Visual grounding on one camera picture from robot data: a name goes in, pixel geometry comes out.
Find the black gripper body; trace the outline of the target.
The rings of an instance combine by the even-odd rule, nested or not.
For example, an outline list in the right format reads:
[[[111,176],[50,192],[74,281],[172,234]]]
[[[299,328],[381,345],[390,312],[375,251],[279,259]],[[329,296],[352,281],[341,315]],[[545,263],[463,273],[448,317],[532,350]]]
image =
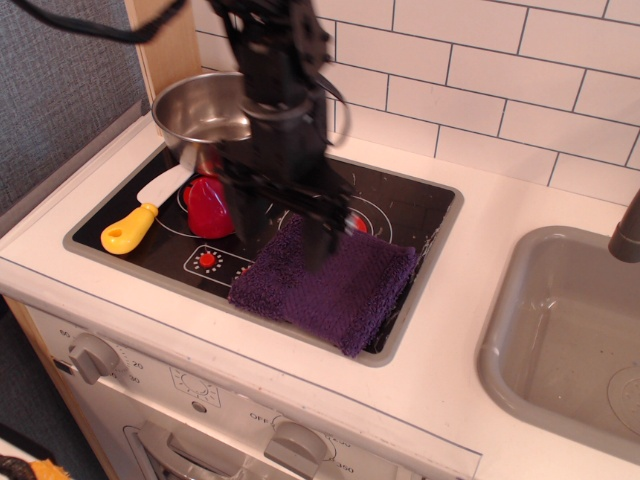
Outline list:
[[[301,214],[328,217],[348,207],[350,187],[329,166],[326,148],[327,102],[311,94],[289,108],[277,109],[249,99],[241,103],[251,137],[219,147],[226,185],[251,190]]]

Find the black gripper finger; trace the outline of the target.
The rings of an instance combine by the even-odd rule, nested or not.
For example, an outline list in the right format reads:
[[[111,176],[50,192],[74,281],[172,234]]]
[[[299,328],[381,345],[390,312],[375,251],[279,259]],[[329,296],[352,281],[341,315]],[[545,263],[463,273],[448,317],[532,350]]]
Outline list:
[[[268,225],[271,201],[231,184],[225,186],[225,198],[239,239],[247,243],[259,236]]]
[[[333,255],[341,238],[351,233],[351,211],[348,207],[332,212],[328,217],[306,213],[302,215],[302,241],[305,267],[319,270]]]

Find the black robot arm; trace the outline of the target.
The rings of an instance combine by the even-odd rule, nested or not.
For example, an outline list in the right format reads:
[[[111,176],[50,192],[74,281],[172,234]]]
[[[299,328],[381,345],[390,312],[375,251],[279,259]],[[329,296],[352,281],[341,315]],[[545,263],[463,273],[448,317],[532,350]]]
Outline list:
[[[346,230],[351,188],[330,167],[327,99],[342,96],[321,73],[328,33],[309,1],[213,1],[243,80],[250,137],[220,143],[218,170],[238,236],[266,226],[269,206],[304,219],[303,252],[319,269]]]

